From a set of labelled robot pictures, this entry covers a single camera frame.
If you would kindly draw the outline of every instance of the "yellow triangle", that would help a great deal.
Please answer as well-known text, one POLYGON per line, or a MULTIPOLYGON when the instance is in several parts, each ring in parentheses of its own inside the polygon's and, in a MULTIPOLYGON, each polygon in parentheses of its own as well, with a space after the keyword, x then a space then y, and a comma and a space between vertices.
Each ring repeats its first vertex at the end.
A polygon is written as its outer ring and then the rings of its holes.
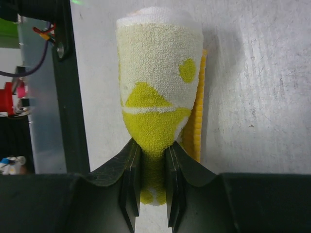
POLYGON ((145 82, 136 83, 136 87, 125 104, 126 107, 166 107, 172 106, 163 96, 145 82))

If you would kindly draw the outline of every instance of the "red component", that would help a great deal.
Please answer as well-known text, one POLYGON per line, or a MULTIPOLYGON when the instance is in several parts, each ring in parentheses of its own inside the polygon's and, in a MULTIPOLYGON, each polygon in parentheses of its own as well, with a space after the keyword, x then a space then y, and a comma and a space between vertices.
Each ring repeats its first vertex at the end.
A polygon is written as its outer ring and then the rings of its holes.
POLYGON ((11 83, 5 83, 4 89, 0 90, 0 112, 7 112, 9 116, 14 115, 11 83))
POLYGON ((21 82, 20 85, 16 88, 17 98, 21 99, 26 96, 25 83, 21 82))

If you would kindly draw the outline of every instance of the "gray panel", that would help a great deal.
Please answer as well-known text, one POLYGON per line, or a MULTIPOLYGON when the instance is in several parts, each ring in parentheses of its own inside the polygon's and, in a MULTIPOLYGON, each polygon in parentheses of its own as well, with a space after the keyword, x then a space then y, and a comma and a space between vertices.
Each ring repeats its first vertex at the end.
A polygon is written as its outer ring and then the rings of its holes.
MULTIPOLYGON (((30 70, 39 62, 45 41, 32 27, 44 29, 46 22, 24 18, 19 25, 22 59, 30 70)), ((41 173, 66 173, 57 92, 54 80, 51 45, 42 67, 27 78, 31 115, 30 132, 35 161, 35 171, 41 173)))

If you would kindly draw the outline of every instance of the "towel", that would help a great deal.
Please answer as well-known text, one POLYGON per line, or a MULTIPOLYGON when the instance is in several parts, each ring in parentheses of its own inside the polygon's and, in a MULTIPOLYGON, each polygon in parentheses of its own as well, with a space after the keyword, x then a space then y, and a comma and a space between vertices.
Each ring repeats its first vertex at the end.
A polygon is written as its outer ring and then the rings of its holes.
POLYGON ((201 133, 203 120, 203 100, 205 84, 205 65, 207 50, 203 50, 199 72, 199 84, 191 115, 179 137, 179 144, 187 154, 197 162, 201 162, 201 133))
POLYGON ((166 202, 164 150, 185 127, 196 99, 201 24, 184 11, 144 8, 117 21, 124 123, 141 146, 141 202, 166 202))

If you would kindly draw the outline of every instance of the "cable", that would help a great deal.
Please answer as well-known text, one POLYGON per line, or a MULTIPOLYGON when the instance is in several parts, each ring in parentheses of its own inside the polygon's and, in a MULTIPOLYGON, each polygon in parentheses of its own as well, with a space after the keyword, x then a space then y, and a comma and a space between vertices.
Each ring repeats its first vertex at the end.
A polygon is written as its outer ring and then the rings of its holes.
POLYGON ((39 35, 43 39, 48 40, 49 42, 51 42, 53 45, 55 44, 55 40, 53 38, 51 38, 51 36, 49 34, 39 33, 39 35))
POLYGON ((15 113, 15 117, 21 117, 24 115, 28 115, 28 111, 27 110, 21 110, 18 107, 14 107, 14 113, 15 113))
POLYGON ((35 33, 39 33, 39 34, 48 34, 50 33, 51 31, 55 31, 55 28, 56 28, 56 24, 53 25, 53 27, 51 28, 51 25, 50 25, 50 28, 45 30, 45 31, 42 31, 40 30, 39 28, 36 28, 36 27, 33 27, 33 31, 35 33))
POLYGON ((23 73, 19 73, 19 74, 13 74, 13 73, 7 73, 7 72, 0 71, 0 75, 6 76, 6 77, 11 77, 11 78, 19 78, 19 77, 26 77, 26 76, 29 76, 29 75, 35 73, 37 70, 40 69, 40 67, 42 66, 42 64, 44 62, 44 59, 47 55, 48 46, 49 46, 49 41, 46 40, 45 44, 44 44, 42 57, 41 57, 39 63, 32 70, 29 70, 29 71, 23 72, 23 73))

